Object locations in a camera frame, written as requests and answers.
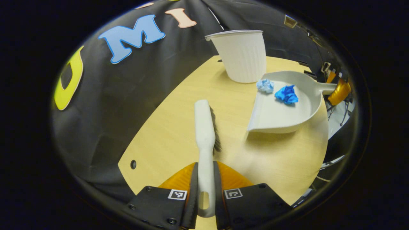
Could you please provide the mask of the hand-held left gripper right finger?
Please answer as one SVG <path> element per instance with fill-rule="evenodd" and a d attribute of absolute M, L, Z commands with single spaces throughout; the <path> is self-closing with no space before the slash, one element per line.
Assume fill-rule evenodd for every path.
<path fill-rule="evenodd" d="M 214 161 L 214 178 L 219 230 L 260 230 L 293 209 L 266 183 L 253 184 L 219 161 Z"/>

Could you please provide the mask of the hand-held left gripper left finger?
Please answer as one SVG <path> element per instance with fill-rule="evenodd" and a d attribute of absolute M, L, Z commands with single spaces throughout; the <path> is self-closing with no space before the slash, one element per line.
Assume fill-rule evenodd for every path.
<path fill-rule="evenodd" d="M 123 207 L 123 213 L 150 230 L 189 230 L 198 213 L 198 163 L 171 176 L 160 187 L 145 186 Z"/>

